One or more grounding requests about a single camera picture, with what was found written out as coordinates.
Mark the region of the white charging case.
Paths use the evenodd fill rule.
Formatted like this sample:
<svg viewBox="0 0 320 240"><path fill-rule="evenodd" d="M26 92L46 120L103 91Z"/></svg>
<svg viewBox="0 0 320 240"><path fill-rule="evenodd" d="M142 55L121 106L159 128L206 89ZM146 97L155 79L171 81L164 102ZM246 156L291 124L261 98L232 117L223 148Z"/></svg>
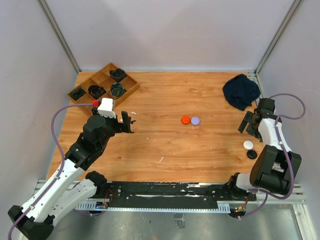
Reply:
<svg viewBox="0 0 320 240"><path fill-rule="evenodd" d="M254 148L254 144L250 141L250 140L246 140L243 142L243 147L249 151L252 150Z"/></svg>

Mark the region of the orange earbud charging case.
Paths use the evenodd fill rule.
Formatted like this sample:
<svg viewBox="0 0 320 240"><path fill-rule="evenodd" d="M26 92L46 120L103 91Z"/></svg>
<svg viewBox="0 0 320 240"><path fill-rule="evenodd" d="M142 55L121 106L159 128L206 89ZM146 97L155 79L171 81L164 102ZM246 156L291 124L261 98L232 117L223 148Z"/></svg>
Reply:
<svg viewBox="0 0 320 240"><path fill-rule="evenodd" d="M187 115L183 116L181 118L181 122L184 124L184 125L188 125L191 123L191 118Z"/></svg>

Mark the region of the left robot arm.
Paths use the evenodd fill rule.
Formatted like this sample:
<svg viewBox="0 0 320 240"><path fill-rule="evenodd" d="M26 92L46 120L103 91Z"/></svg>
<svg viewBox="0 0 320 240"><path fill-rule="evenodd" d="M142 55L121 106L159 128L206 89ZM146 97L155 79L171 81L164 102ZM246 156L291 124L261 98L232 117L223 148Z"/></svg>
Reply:
<svg viewBox="0 0 320 240"><path fill-rule="evenodd" d="M23 205L13 205L8 215L17 228L29 240L46 240L57 223L83 200L107 193L107 179L100 173L88 173L73 189L69 186L82 175L105 151L111 137L118 133L131 133L131 117L126 111L117 116L105 115L96 110L88 118L76 142L67 153L56 172L42 188Z"/></svg>

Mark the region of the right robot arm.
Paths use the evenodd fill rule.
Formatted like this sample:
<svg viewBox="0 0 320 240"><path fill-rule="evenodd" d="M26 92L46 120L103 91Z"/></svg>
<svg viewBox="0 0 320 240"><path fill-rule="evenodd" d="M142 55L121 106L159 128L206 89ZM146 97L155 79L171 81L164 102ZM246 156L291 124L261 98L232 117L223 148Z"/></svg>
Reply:
<svg viewBox="0 0 320 240"><path fill-rule="evenodd" d="M294 188L294 180L302 157L288 146L282 132L282 115L276 115L275 101L259 100L257 108L248 111L238 131L246 131L263 143L263 149L250 173L235 173L226 187L227 196L238 200L246 193L262 192L276 199L287 199Z"/></svg>

